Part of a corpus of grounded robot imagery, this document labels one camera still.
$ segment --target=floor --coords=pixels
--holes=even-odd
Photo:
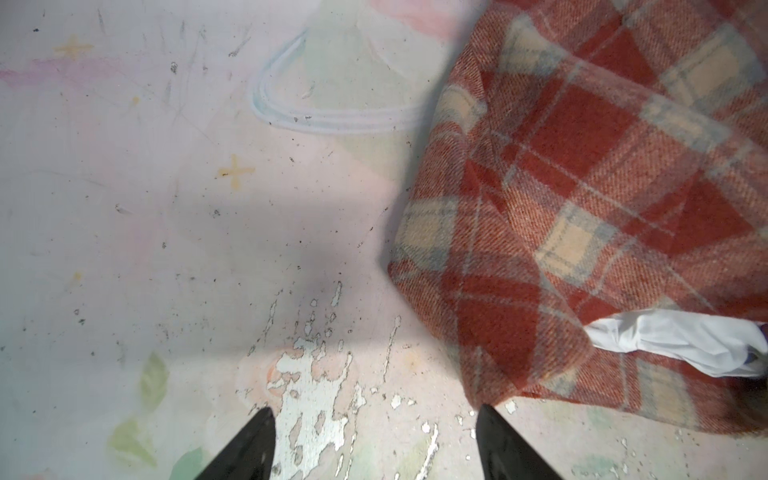
[[[482,478],[385,265],[483,0],[0,6],[0,477]],[[766,440],[516,399],[563,478],[764,478]]]

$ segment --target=blanket fold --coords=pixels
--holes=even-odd
[[[474,406],[533,396],[765,432],[765,380],[596,350],[664,308],[768,321],[768,6],[517,0],[439,99],[389,275]]]

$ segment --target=white cloth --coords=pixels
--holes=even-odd
[[[639,310],[584,328],[599,349],[656,353],[688,362],[709,376],[763,376],[768,342],[754,322],[676,310]],[[755,357],[747,363],[752,353]]]

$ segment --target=wool blanket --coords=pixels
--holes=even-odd
[[[766,381],[595,349],[664,308],[768,321],[768,2],[496,1],[440,95],[389,275],[470,403],[765,432]]]

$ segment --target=yellow star drawing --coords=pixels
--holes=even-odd
[[[78,43],[77,35],[70,35],[69,41],[61,47],[54,47],[53,51],[61,53],[72,60],[77,60],[80,53],[91,50],[94,46],[87,43]]]
[[[219,171],[216,173],[216,178],[221,177],[232,177],[232,190],[239,190],[240,189],[240,178],[239,175],[242,174],[252,174],[255,172],[256,169],[253,167],[244,167],[244,168],[238,168],[237,167],[237,155],[232,154],[232,167],[231,168],[220,168]]]

